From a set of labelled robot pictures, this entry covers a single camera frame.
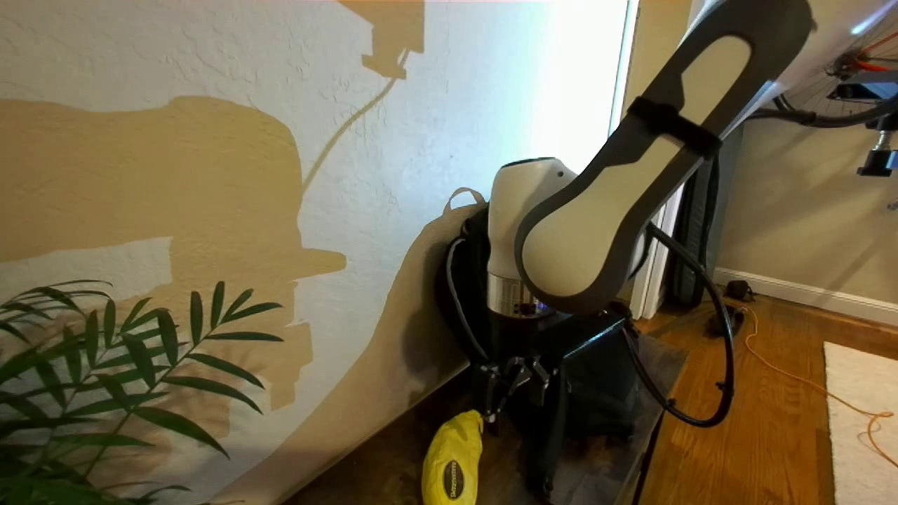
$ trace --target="yellow object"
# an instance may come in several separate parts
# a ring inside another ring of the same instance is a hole
[[[422,471],[424,505],[478,505],[480,433],[478,409],[459,413],[437,430]]]

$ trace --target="baseboard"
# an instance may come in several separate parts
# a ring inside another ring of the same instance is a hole
[[[898,302],[885,302],[885,300],[859,297],[859,294],[847,294],[847,293],[827,293],[820,287],[792,283],[792,280],[737,273],[737,270],[716,270],[712,277],[718,283],[737,277],[737,280],[753,283],[755,293],[768,294],[768,297],[781,297],[781,300],[792,300],[792,302],[803,302],[803,305],[816,305],[826,312],[837,312],[837,314],[847,314],[847,318],[859,318],[859,321],[871,321],[871,322],[898,326]]]

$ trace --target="potted plant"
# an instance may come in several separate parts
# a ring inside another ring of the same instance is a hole
[[[214,354],[219,342],[281,342],[248,332],[277,302],[252,293],[211,297],[191,293],[186,328],[148,297],[120,309],[95,280],[29,288],[0,302],[0,503],[155,503],[124,483],[95,483],[110,451],[145,451],[155,444],[133,433],[134,422],[191,438],[228,457],[224,447],[172,401],[180,391],[259,403],[243,388],[263,388],[256,374]]]

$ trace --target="wooden floor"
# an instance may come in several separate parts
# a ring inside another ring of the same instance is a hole
[[[826,384],[823,342],[898,360],[898,332],[764,297],[744,309],[748,318],[737,333],[729,419],[716,430],[666,419],[642,505],[834,503],[826,399],[761,366],[746,339],[768,361]],[[702,305],[642,326],[647,336],[688,350],[677,399],[694,413],[706,413],[718,399],[712,382],[720,380],[720,346],[705,336],[711,314]]]

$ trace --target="rug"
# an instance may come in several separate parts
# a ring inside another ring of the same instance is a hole
[[[898,361],[826,342],[826,384],[831,394],[873,413],[898,415]],[[837,505],[894,505],[898,469],[865,438],[865,415],[827,399]],[[878,424],[876,444],[898,460],[898,419]]]

